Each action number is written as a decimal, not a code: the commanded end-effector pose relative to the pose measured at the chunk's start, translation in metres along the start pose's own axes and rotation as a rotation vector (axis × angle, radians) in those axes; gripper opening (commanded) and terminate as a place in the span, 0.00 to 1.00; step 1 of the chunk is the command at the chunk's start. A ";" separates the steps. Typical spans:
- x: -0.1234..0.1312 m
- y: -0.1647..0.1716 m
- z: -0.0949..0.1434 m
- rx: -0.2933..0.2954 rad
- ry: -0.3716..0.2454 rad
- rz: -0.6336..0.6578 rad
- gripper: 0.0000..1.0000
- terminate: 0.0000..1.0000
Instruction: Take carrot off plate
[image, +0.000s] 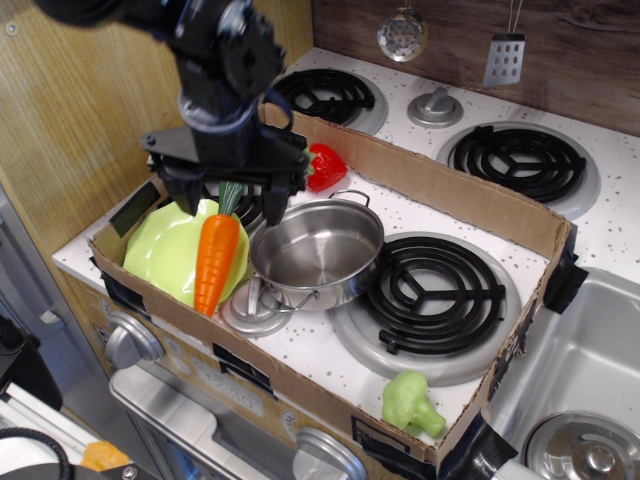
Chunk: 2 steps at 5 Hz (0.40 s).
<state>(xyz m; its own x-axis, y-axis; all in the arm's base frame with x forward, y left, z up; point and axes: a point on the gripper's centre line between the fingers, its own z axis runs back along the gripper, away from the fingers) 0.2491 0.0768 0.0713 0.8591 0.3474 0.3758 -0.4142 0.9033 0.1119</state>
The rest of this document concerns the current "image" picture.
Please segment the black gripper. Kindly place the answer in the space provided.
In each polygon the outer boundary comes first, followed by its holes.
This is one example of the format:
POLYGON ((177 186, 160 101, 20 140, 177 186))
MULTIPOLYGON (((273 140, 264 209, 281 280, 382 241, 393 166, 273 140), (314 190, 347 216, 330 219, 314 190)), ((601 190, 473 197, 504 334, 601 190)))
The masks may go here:
POLYGON ((215 115, 191 99, 178 102, 180 127, 145 133, 143 149, 180 209, 195 216, 204 178, 269 184, 262 193, 263 216, 278 225, 289 198, 306 187, 306 140, 292 131, 293 111, 284 99, 258 99, 227 116, 215 115))

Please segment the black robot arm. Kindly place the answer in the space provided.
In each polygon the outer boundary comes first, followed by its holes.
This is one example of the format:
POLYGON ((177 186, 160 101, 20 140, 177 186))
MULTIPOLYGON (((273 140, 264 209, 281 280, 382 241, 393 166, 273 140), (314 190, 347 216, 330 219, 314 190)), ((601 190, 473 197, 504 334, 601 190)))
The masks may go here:
POLYGON ((280 223, 305 189, 306 140, 272 85, 284 50, 249 1, 40 1, 50 18, 80 28, 119 22, 173 53, 181 82, 179 128, 141 139, 166 191, 195 214, 207 182, 257 185, 267 224, 280 223))

